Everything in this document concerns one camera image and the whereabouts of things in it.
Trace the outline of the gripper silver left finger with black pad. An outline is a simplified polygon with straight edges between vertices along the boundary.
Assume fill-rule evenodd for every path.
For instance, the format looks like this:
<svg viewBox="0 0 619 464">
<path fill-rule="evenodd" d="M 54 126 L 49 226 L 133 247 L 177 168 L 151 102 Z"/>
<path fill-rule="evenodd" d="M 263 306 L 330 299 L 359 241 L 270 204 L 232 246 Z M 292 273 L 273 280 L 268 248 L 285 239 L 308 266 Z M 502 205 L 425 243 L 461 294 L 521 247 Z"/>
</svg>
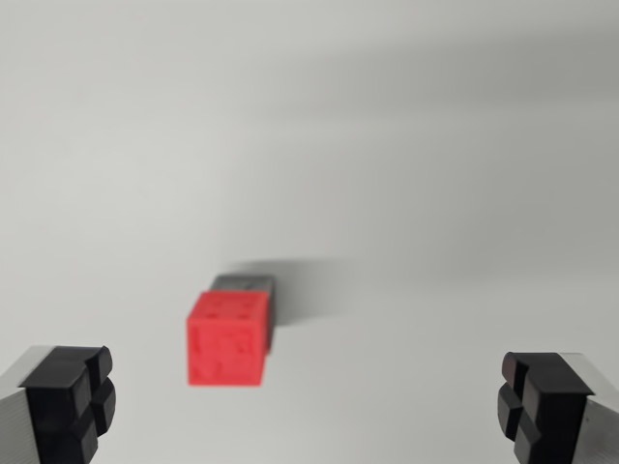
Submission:
<svg viewBox="0 0 619 464">
<path fill-rule="evenodd" d="M 32 346 L 1 374 L 1 461 L 85 464 L 116 410 L 105 347 Z"/>
</svg>

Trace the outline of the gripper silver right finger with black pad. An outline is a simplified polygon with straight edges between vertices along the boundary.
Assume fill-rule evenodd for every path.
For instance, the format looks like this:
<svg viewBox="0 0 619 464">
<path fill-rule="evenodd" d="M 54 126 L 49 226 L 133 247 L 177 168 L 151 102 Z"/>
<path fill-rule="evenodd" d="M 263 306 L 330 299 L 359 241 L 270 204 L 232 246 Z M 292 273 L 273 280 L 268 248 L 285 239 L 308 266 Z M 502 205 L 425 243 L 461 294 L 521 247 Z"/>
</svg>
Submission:
<svg viewBox="0 0 619 464">
<path fill-rule="evenodd" d="M 616 463 L 618 389 L 580 353 L 508 352 L 497 417 L 525 464 Z"/>
</svg>

